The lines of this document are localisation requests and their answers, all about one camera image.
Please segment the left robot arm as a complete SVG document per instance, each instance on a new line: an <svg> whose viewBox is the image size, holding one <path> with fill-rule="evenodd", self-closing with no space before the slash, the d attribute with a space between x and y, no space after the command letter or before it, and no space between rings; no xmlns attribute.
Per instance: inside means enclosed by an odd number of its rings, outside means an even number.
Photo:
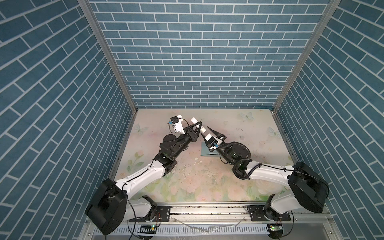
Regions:
<svg viewBox="0 0 384 240"><path fill-rule="evenodd" d="M202 126L202 122L196 122L178 129L179 137L166 135L158 154L148 165L128 177L117 181L105 179L99 185L85 214L104 236L111 234L125 220L149 221L157 215L157 204L150 197L142 196L138 201L130 199L173 170L177 157L199 138Z"/></svg>

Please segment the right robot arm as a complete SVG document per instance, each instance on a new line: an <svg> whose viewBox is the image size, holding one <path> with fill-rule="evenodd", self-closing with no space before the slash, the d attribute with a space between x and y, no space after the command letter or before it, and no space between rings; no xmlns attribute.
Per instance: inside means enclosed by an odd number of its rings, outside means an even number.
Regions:
<svg viewBox="0 0 384 240"><path fill-rule="evenodd" d="M232 172L240 180L263 180L285 186L281 194L271 194L263 207L269 221L276 221L287 212L304 208L320 214L329 196L329 184L307 164L297 162L293 166L268 165L252 160L251 151L238 142L226 143L226 136L212 130L201 134L209 152L217 151L232 166Z"/></svg>

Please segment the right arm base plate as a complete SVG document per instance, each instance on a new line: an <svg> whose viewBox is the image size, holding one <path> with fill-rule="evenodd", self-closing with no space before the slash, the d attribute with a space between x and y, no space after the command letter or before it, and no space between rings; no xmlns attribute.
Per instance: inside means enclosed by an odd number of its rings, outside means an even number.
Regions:
<svg viewBox="0 0 384 240"><path fill-rule="evenodd" d="M291 221L291 216L288 212L284 214L278 214L272 208L264 209L264 206L261 205L249 205L247 206L247 212L250 215L252 222L289 222Z"/></svg>

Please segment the white glue stick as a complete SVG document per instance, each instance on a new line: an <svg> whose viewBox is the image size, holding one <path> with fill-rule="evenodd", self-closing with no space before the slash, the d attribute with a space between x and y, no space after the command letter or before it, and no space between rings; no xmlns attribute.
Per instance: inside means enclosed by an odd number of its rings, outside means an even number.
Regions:
<svg viewBox="0 0 384 240"><path fill-rule="evenodd" d="M195 117L191 118L191 122L192 122L194 125L196 125L196 127L200 128L200 132L201 132L201 133L205 133L205 132L206 132L206 129L203 127L202 124L198 124L199 121L198 121Z"/></svg>

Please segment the teal envelope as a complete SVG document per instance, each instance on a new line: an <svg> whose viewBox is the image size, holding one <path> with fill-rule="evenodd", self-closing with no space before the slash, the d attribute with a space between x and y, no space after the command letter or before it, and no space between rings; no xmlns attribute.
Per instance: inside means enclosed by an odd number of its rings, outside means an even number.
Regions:
<svg viewBox="0 0 384 240"><path fill-rule="evenodd" d="M202 142L201 144L201 156L203 157L218 157L219 156L219 153L214 150L213 152L210 152L209 151L209 148L206 146L206 144L204 142Z"/></svg>

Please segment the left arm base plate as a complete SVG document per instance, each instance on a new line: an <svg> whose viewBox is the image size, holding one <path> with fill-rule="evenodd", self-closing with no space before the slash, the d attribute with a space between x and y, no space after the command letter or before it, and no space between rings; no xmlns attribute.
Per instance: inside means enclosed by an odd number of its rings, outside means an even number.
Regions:
<svg viewBox="0 0 384 240"><path fill-rule="evenodd" d="M171 216L171 207L170 206L157 206L151 207L149 212L144 217L136 217L130 219L130 223L144 223L144 222L169 222Z"/></svg>

